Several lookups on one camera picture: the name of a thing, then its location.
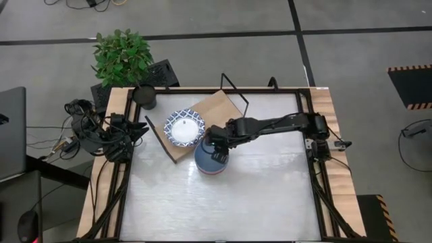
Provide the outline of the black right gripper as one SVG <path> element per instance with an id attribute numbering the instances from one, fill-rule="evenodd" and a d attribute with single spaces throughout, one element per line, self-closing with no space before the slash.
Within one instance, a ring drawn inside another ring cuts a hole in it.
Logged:
<path id="1" fill-rule="evenodd" d="M 211 155 L 212 160 L 225 165 L 227 163 L 227 153 L 213 152 L 213 147 L 215 151 L 227 151 L 229 148 L 227 131 L 216 125 L 206 129 L 205 143 L 201 144 L 201 149 L 204 153 Z"/>

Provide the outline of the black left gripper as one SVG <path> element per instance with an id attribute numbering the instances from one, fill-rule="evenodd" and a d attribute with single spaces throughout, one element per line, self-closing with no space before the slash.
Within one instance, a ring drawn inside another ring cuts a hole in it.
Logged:
<path id="1" fill-rule="evenodd" d="M 122 120 L 116 123 L 118 128 L 130 142 L 138 140 L 149 131 L 146 122 Z"/>

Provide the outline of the blue bowl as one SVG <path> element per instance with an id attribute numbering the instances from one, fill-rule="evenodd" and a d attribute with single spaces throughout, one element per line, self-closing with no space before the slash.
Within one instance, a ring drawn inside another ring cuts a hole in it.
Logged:
<path id="1" fill-rule="evenodd" d="M 211 155 L 208 155 L 203 152 L 201 149 L 201 144 L 205 143 L 205 139 L 203 139 L 199 145 L 196 146 L 194 151 L 194 160 L 197 168 L 206 170 L 206 171 L 218 171 L 220 169 L 226 169 L 229 162 L 229 150 L 227 151 L 215 151 L 213 147 L 213 152 L 223 152 L 227 153 L 227 163 L 225 165 L 220 164 L 212 160 Z"/>

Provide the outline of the blue patterned white plate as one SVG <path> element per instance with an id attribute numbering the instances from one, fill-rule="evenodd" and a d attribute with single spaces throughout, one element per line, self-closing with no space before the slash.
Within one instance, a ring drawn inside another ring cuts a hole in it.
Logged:
<path id="1" fill-rule="evenodd" d="M 192 109 L 174 111 L 165 121 L 163 132 L 174 146 L 196 146 L 205 133 L 205 121 Z"/>

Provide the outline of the black perforated stool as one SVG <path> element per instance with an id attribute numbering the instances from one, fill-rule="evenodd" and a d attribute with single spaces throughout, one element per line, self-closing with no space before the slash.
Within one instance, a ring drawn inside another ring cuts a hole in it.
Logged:
<path id="1" fill-rule="evenodd" d="M 148 66 L 148 71 L 144 78 L 140 81 L 140 85 L 150 85 L 154 87 L 174 87 L 179 86 L 178 78 L 168 59 L 154 63 Z M 109 97 L 112 88 L 135 87 L 136 83 L 127 83 L 122 85 L 106 85 L 97 84 L 90 87 L 94 104 L 97 108 L 106 107 L 109 102 Z"/>

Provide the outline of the green leafy plant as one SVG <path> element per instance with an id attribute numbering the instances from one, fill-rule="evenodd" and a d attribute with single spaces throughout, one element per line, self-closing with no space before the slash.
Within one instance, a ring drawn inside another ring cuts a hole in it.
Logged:
<path id="1" fill-rule="evenodd" d="M 138 86 L 154 64 L 150 45 L 138 32 L 114 30 L 113 34 L 96 35 L 95 76 L 105 86 Z"/>

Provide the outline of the black side desk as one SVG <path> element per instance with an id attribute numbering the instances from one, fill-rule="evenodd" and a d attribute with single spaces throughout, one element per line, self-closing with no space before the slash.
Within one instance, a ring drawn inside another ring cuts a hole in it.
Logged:
<path id="1" fill-rule="evenodd" d="M 83 190 L 88 188 L 88 183 L 90 181 L 90 179 L 84 175 L 62 169 L 29 155 L 26 156 L 26 169 L 28 171 L 39 171 L 44 178 Z"/>

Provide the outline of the grey laptop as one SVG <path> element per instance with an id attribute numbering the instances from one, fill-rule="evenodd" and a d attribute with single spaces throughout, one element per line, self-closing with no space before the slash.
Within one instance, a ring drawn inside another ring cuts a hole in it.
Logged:
<path id="1" fill-rule="evenodd" d="M 26 89 L 0 92 L 0 180 L 26 171 Z"/>

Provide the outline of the black computer mouse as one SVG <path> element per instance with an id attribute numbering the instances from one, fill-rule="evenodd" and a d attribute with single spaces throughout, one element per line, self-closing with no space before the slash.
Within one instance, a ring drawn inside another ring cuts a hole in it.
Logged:
<path id="1" fill-rule="evenodd" d="M 21 215 L 17 225 L 18 239 L 21 243 L 38 243 L 38 214 L 26 211 Z"/>

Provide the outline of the black mat with hazard stripes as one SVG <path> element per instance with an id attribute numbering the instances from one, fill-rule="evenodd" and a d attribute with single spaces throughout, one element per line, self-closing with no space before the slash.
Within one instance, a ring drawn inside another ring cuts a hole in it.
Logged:
<path id="1" fill-rule="evenodd" d="M 386 242 L 398 242 L 396 229 L 382 195 L 365 194 L 356 197 L 367 237 Z"/>
<path id="2" fill-rule="evenodd" d="M 432 109 L 432 64 L 389 67 L 387 74 L 407 110 Z"/>

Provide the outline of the grey floor device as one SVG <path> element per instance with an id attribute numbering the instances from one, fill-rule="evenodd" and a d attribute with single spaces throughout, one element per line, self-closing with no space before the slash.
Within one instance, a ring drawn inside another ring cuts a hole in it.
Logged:
<path id="1" fill-rule="evenodd" d="M 416 121 L 402 129 L 402 135 L 406 138 L 412 138 L 419 134 L 427 134 L 432 138 L 432 119 Z"/>

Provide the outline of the wooden shelf with black frame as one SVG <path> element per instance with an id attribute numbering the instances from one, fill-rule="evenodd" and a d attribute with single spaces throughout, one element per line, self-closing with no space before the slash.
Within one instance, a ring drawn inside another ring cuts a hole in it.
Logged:
<path id="1" fill-rule="evenodd" d="M 231 87 L 221 86 L 215 91 L 172 88 L 167 91 L 165 98 L 158 99 L 154 109 L 141 111 L 159 144 L 174 163 L 180 161 L 195 148 L 195 146 L 175 146 L 164 134 L 165 121 L 174 111 L 190 108 L 204 119 L 206 127 L 212 125 L 223 127 L 230 118 L 240 118 L 246 115 L 249 102 L 241 90 L 238 90 L 225 74 L 221 75 L 221 81 L 228 82 Z"/>

